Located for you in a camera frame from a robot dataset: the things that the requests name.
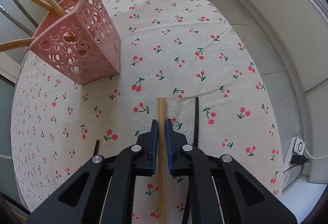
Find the blue handled mop pole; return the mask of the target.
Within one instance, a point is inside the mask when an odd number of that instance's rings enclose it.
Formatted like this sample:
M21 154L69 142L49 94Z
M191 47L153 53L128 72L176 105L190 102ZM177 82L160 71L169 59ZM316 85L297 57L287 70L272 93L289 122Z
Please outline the blue handled mop pole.
M15 24L19 29L28 34L30 37L33 36L33 32L27 28L24 24L14 18L4 7L0 6L0 12L6 16L13 24Z

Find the black chopstick gold band right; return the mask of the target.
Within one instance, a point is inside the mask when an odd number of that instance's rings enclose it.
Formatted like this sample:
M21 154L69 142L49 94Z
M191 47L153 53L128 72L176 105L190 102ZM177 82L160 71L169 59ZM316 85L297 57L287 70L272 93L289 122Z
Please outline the black chopstick gold band right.
M199 97L195 97L194 146L199 142Z

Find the pink perforated utensil holder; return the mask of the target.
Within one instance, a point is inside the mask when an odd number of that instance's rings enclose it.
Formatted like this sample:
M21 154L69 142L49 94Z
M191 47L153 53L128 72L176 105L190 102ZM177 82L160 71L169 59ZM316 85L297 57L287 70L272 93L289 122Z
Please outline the pink perforated utensil holder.
M66 14L46 14L28 46L77 84L120 72L120 36L102 0L62 0Z

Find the black plug adapter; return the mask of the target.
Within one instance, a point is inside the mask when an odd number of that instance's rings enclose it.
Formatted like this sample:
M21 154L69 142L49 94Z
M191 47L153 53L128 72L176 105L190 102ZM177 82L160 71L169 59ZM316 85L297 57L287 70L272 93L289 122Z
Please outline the black plug adapter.
M305 157L304 155L295 154L292 156L290 164L296 166L303 166L304 164L310 162L310 159Z

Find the white round timer socket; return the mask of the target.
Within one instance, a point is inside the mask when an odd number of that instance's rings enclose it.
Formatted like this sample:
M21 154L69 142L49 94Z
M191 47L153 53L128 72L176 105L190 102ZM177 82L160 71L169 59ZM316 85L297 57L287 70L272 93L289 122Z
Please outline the white round timer socket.
M306 144L302 138L296 137L295 143L294 143L294 153L302 156L304 154L305 145Z

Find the white power strip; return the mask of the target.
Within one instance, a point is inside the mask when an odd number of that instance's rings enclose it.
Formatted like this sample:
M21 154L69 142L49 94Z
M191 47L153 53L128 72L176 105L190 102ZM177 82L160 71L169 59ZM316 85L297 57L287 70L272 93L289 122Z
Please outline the white power strip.
M289 168L291 167L290 161L292 159L292 156L295 154L294 147L295 147L295 142L296 142L297 139L298 139L298 136L297 137L292 137L292 139L290 141L290 144L289 144L289 147L288 147L288 150L287 150L286 157L284 159L284 163L283 163L283 166L284 166L283 183L284 184L287 184L287 181L288 181L288 179L291 175L291 172L289 170Z

